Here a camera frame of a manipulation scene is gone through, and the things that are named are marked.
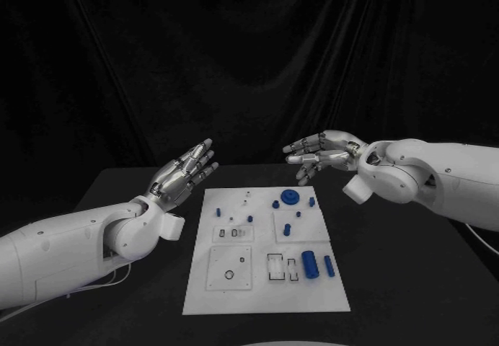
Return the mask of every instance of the black table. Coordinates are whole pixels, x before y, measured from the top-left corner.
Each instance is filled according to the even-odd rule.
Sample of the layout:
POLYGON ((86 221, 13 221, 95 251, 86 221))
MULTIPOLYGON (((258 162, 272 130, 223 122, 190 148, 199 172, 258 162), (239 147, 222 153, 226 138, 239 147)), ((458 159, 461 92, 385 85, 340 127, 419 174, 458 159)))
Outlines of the black table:
MULTIPOLYGON (((223 166, 174 213, 180 241, 160 240, 118 285, 46 302, 0 325, 0 345, 499 345, 499 284, 449 222, 421 205, 340 191, 351 173, 312 179, 351 312, 181 316, 203 189, 295 186, 297 166, 223 166)), ((108 169, 76 211, 129 201, 155 168, 108 169)))

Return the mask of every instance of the white board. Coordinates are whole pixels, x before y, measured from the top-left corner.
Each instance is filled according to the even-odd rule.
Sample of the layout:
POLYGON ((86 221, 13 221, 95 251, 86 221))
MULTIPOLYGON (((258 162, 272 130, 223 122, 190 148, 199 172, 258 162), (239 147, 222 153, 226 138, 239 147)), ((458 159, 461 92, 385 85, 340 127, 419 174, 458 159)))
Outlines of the white board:
POLYGON ((350 308, 312 187, 207 189, 183 315, 324 311, 350 311, 350 308), (287 189, 300 194, 295 205, 281 202, 287 189), (278 209, 272 208, 275 200, 278 209), (291 224, 291 234, 282 235, 281 242, 276 240, 282 223, 291 224), (314 252, 318 265, 315 279, 304 275, 301 252, 307 250, 314 252), (325 255, 333 263, 333 277, 327 275, 325 255), (269 277, 281 279, 281 271, 284 279, 271 280, 269 277))

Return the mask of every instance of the robotic hand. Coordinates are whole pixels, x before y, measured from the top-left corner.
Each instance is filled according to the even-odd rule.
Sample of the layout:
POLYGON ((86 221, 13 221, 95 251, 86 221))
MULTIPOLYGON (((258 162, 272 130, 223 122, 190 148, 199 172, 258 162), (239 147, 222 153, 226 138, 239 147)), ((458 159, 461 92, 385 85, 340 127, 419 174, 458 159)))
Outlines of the robotic hand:
POLYGON ((217 168, 203 168, 210 144, 165 164, 128 203, 37 221, 0 238, 0 309, 63 296, 144 258, 158 237, 178 239, 184 219, 167 211, 217 168))
POLYGON ((357 204, 376 193, 499 231, 499 148, 418 139, 366 144, 350 133, 325 130, 282 151, 289 153, 289 164, 302 164, 295 176, 300 186, 327 166, 356 171, 343 192, 357 204))

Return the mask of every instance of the blue gear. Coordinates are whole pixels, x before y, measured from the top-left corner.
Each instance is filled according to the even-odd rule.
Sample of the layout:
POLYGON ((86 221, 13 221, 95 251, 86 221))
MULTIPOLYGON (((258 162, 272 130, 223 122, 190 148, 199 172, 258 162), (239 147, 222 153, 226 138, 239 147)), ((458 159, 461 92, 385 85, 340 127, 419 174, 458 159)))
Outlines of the blue gear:
POLYGON ((295 190, 284 190, 281 193, 281 200, 287 205, 294 205, 300 201, 300 195, 295 190))

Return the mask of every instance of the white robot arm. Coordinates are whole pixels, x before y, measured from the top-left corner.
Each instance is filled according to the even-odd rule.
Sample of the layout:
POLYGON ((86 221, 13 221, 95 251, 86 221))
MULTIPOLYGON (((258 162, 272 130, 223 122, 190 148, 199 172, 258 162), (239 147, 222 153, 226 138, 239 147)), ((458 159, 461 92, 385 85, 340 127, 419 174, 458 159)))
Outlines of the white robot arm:
POLYGON ((0 238, 0 309, 63 296, 144 258, 158 237, 178 239, 184 219, 167 211, 217 168, 203 168, 210 143, 165 164, 128 203, 37 221, 0 238))
POLYGON ((499 231, 499 149, 416 139, 363 143, 350 133, 325 130, 282 148, 295 178, 307 184, 331 166, 357 171, 343 188, 362 204, 372 193, 395 203, 415 201, 435 214, 499 231))

